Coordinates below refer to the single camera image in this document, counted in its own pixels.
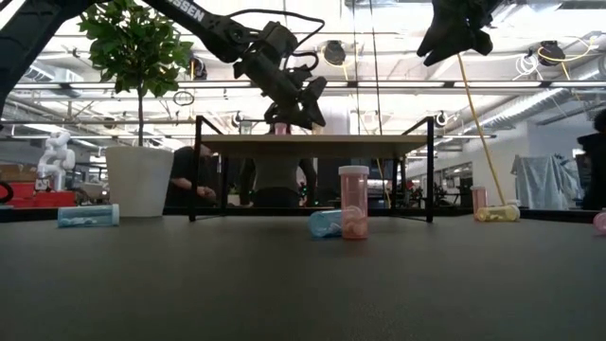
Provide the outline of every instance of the ceiling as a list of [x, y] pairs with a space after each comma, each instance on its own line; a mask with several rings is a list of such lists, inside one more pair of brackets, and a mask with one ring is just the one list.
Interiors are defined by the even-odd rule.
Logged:
[[[433, 15], [430, 3], [408, 3], [397, 6], [381, 6], [370, 11], [369, 7], [355, 10], [343, 5], [343, 1], [326, 0], [198, 0], [199, 5], [216, 14], [228, 14], [241, 9], [277, 9], [288, 10], [326, 21], [320, 34], [315, 35], [303, 44], [299, 50], [320, 51], [328, 40], [339, 40], [344, 43], [348, 56], [345, 67], [336, 67], [321, 61], [314, 70], [315, 76], [324, 76], [330, 81], [374, 81], [374, 80], [408, 80], [436, 81], [460, 80], [461, 74], [456, 59], [451, 58], [432, 67], [425, 67], [423, 59], [417, 57], [418, 48], [426, 28]], [[567, 56], [582, 55], [587, 51], [590, 37], [594, 37], [593, 49], [586, 57], [567, 64], [574, 70], [577, 65], [589, 62], [606, 44], [602, 32], [606, 31], [603, 21], [604, 10], [567, 9], [556, 10], [557, 2], [540, 8], [530, 6], [506, 5], [494, 13], [492, 27], [485, 28], [494, 43], [493, 52], [487, 56], [467, 52], [463, 55], [465, 68], [470, 80], [518, 81], [534, 80], [536, 73], [521, 76], [516, 63], [530, 47], [538, 47], [540, 41], [557, 40]], [[305, 22], [292, 17], [266, 14], [246, 14], [236, 18], [248, 27], [262, 28], [268, 21], [280, 21], [300, 39], [317, 28], [316, 23]], [[82, 76], [84, 81], [98, 81], [98, 71], [91, 67], [86, 52], [90, 41], [78, 30], [79, 19], [63, 24], [54, 38], [40, 55], [39, 63], [48, 66], [66, 68]], [[182, 39], [194, 43], [193, 50], [206, 64], [208, 79], [213, 81], [233, 80], [232, 66], [219, 62], [202, 45], [199, 39], [181, 28]], [[72, 56], [76, 49], [79, 58]], [[293, 58], [293, 64], [309, 63], [309, 60]], [[539, 66], [538, 71], [545, 79], [562, 75], [560, 67]], [[144, 102], [146, 119], [180, 119], [185, 120], [195, 115], [205, 115], [225, 133], [236, 134], [232, 119], [239, 113], [241, 117], [262, 118], [269, 105], [268, 99], [262, 98], [257, 89], [196, 89], [190, 91], [195, 101], [189, 106], [179, 106], [167, 99], [160, 101], [148, 98]], [[13, 95], [23, 100], [33, 101], [55, 112], [67, 113], [68, 101], [71, 101], [72, 113], [79, 112], [77, 119], [103, 119], [115, 117], [136, 119], [137, 103], [129, 94], [115, 96], [111, 91], [87, 91], [80, 99], [70, 99], [47, 92], [14, 92]], [[478, 112], [493, 108], [507, 99], [508, 96], [474, 95], [473, 102]], [[364, 92], [350, 96], [324, 96], [324, 102], [340, 100], [357, 120], [356, 107], [359, 102], [359, 114], [365, 117], [366, 128], [374, 134], [379, 128], [376, 111], [381, 107], [382, 128], [384, 134], [400, 134], [421, 117], [439, 111], [457, 113], [468, 108], [464, 94], [437, 95], [426, 94], [381, 94]], [[118, 127], [121, 134], [132, 127]], [[152, 130], [157, 134], [188, 135], [193, 133], [193, 126], [188, 124], [154, 125]], [[259, 124], [257, 133], [264, 133], [267, 127]], [[107, 131], [98, 126], [99, 134], [115, 134], [116, 130]]]

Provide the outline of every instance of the pink object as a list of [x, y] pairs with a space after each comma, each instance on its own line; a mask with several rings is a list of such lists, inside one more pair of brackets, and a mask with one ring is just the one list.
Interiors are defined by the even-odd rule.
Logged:
[[599, 234], [606, 235], [606, 212], [598, 213], [594, 217], [594, 227]]
[[486, 188], [482, 186], [472, 186], [472, 198], [473, 198], [473, 218], [477, 219], [477, 210], [482, 207], [488, 206], [489, 195], [486, 192]]
[[286, 123], [276, 123], [276, 135], [285, 135], [286, 127]]
[[368, 174], [366, 166], [339, 168], [343, 239], [368, 238]]

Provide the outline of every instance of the dark gray table surface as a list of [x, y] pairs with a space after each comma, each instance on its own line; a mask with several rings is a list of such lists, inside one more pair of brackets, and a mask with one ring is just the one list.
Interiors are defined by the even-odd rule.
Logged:
[[0, 339], [606, 339], [606, 240], [589, 225], [305, 218], [118, 228], [0, 224]]

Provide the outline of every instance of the white flower pot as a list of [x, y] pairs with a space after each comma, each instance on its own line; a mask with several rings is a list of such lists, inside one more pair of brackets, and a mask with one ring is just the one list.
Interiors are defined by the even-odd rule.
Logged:
[[105, 158], [110, 202], [120, 206], [120, 217], [162, 216], [173, 154], [145, 147], [111, 147]]

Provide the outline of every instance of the potted plant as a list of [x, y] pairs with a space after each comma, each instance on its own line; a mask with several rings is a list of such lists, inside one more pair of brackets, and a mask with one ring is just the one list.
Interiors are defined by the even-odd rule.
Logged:
[[115, 80], [116, 93], [136, 91], [138, 147], [106, 151], [110, 200], [122, 217], [162, 215], [172, 153], [143, 147], [143, 98], [177, 91], [181, 67], [187, 67], [192, 43], [180, 42], [173, 22], [134, 0], [90, 7], [80, 16], [80, 31], [92, 40], [90, 61], [101, 81]]

